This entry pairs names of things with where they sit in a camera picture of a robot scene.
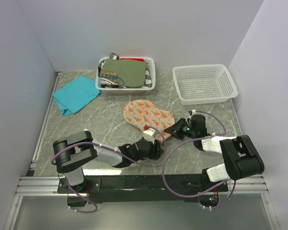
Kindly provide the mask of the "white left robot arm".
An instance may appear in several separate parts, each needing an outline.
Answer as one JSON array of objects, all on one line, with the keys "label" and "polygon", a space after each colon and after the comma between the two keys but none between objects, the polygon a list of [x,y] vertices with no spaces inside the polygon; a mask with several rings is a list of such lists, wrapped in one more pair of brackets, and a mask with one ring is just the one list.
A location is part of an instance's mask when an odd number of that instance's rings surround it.
[{"label": "white left robot arm", "polygon": [[118,147],[93,140],[89,131],[56,140],[52,147],[54,157],[51,164],[56,166],[57,173],[65,175],[69,187],[77,193],[86,188],[82,166],[90,161],[105,163],[114,168],[126,168],[146,159],[158,161],[165,152],[155,134],[149,135],[146,131],[139,141]]}]

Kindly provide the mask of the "floral pink bra laundry bag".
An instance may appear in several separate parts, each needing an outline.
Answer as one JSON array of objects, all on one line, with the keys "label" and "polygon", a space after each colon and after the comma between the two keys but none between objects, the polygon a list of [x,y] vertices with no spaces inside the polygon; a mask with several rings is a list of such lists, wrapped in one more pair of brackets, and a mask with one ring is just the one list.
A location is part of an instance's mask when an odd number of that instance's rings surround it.
[{"label": "floral pink bra laundry bag", "polygon": [[157,128],[165,139],[171,137],[171,134],[164,130],[176,123],[171,111],[159,109],[148,100],[129,102],[123,109],[123,116],[129,124],[141,131],[144,131],[145,126]]}]

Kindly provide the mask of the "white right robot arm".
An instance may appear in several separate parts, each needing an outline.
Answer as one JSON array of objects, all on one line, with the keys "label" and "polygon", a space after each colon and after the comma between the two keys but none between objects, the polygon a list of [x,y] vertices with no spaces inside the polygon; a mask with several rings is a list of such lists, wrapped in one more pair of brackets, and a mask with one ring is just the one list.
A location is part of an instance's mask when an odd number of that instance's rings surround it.
[{"label": "white right robot arm", "polygon": [[264,172],[264,162],[249,136],[211,135],[207,132],[204,115],[193,114],[187,119],[181,118],[165,132],[180,140],[184,137],[194,139],[193,145],[198,150],[222,155],[222,164],[203,170],[201,187],[206,191],[213,190],[219,181],[236,181]]}]

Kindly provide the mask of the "white clothes basket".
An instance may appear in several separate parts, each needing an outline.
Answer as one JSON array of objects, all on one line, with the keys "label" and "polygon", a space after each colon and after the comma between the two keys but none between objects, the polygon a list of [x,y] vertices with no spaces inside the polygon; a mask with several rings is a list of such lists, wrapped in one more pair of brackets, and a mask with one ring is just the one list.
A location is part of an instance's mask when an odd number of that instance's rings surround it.
[{"label": "white clothes basket", "polygon": [[149,73],[152,81],[152,86],[149,88],[102,88],[100,83],[100,77],[96,72],[96,88],[103,92],[105,95],[148,95],[156,85],[156,66],[155,62],[150,57],[143,57],[149,68]]}]

